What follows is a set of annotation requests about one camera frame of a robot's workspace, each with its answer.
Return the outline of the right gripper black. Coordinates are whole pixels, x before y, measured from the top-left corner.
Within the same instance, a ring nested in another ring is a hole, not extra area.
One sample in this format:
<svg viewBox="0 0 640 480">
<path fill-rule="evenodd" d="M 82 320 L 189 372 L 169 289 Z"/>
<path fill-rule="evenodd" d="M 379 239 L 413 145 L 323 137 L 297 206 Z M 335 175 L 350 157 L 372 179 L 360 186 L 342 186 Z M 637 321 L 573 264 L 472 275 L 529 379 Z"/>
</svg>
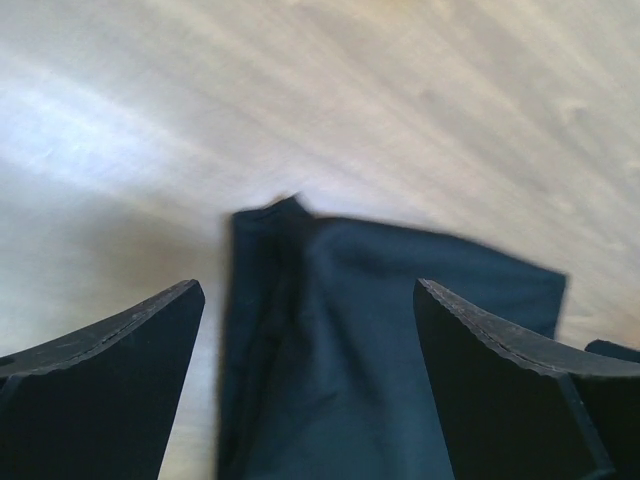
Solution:
<svg viewBox="0 0 640 480">
<path fill-rule="evenodd" d="M 635 350 L 630 347 L 619 345 L 607 340 L 594 340 L 585 347 L 585 350 L 587 352 L 609 358 L 619 359 L 632 363 L 640 363 L 639 350 Z"/>
</svg>

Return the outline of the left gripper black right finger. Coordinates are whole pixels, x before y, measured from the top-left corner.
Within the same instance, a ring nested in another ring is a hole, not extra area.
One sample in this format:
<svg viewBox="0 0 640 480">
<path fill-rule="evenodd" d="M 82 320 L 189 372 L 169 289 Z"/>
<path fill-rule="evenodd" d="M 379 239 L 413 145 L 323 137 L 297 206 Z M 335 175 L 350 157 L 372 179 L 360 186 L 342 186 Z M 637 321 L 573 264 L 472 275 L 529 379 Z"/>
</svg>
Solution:
<svg viewBox="0 0 640 480">
<path fill-rule="evenodd" d="M 458 479 L 635 479 L 639 363 L 579 350 L 420 280 L 414 312 Z"/>
</svg>

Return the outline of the black t shirt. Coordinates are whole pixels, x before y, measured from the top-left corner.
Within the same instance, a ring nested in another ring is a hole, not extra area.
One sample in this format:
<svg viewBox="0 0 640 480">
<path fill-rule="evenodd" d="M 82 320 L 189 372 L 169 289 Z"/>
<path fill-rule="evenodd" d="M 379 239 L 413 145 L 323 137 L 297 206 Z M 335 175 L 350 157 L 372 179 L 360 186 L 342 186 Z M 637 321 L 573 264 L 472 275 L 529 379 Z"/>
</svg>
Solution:
<svg viewBox="0 0 640 480">
<path fill-rule="evenodd" d="M 433 280 L 554 334 L 563 274 L 443 233 L 318 217 L 295 198 L 231 219 L 222 479 L 449 479 L 413 289 Z"/>
</svg>

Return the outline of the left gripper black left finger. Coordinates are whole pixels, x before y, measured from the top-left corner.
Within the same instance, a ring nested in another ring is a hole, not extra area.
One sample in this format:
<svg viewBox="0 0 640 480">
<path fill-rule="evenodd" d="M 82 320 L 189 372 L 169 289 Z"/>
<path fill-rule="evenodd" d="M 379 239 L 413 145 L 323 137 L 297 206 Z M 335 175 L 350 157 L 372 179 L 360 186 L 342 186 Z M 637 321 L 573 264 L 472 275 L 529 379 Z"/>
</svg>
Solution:
<svg viewBox="0 0 640 480">
<path fill-rule="evenodd" d="M 181 281 L 2 357 L 2 478 L 157 478 L 204 305 Z"/>
</svg>

